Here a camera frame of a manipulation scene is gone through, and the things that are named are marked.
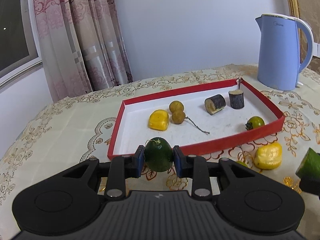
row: green tomato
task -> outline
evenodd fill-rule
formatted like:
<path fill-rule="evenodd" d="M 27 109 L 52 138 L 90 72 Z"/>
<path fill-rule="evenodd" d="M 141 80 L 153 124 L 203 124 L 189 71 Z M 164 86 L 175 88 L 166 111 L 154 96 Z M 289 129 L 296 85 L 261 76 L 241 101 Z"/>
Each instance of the green tomato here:
<path fill-rule="evenodd" d="M 261 127 L 263 125 L 264 125 L 264 120 L 261 117 L 254 116 L 247 121 L 247 123 L 245 124 L 245 128 L 247 130 L 252 130 L 252 129 Z"/>

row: kettle handle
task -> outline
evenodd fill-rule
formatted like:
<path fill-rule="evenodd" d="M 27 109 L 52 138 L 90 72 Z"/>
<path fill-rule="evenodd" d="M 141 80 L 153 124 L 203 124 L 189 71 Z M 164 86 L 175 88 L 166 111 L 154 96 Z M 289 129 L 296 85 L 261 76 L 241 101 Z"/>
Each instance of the kettle handle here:
<path fill-rule="evenodd" d="M 313 34 L 311 31 L 311 27 L 303 20 L 299 18 L 294 18 L 295 22 L 297 23 L 297 27 L 300 28 L 306 35 L 307 42 L 308 42 L 308 50 L 307 55 L 304 61 L 300 64 L 299 72 L 300 73 L 304 68 L 306 68 L 311 60 L 312 60 L 312 47 L 313 47 Z"/>

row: window frame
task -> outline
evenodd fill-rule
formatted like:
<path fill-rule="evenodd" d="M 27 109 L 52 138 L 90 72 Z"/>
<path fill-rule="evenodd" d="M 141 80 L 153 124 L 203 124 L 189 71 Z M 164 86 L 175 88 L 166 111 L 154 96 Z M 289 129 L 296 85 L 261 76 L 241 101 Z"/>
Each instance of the window frame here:
<path fill-rule="evenodd" d="M 42 63 L 33 0 L 20 0 L 21 17 L 29 56 L 0 71 L 0 88 Z"/>

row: metal screw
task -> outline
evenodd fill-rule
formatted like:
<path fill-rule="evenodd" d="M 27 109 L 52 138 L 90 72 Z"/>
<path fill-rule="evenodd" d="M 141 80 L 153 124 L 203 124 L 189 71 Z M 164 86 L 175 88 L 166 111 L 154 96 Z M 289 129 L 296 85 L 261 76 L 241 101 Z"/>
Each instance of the metal screw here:
<path fill-rule="evenodd" d="M 117 188 L 109 189 L 107 191 L 107 195 L 109 197 L 120 197 L 122 195 L 122 191 Z"/>
<path fill-rule="evenodd" d="M 206 197 L 210 195 L 210 190 L 207 190 L 206 188 L 198 188 L 195 190 L 195 194 L 199 197 Z"/>

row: wooden log piece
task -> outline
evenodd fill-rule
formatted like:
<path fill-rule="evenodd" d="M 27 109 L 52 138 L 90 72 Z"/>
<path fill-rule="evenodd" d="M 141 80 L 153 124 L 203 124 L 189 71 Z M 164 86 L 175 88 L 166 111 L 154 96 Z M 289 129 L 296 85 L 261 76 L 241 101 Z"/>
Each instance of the wooden log piece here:
<path fill-rule="evenodd" d="M 221 111 L 226 106 L 226 101 L 222 95 L 215 95 L 207 98 L 204 101 L 204 106 L 207 112 L 211 115 Z"/>
<path fill-rule="evenodd" d="M 240 89 L 229 91 L 230 106 L 233 109 L 241 109 L 244 107 L 243 91 Z"/>

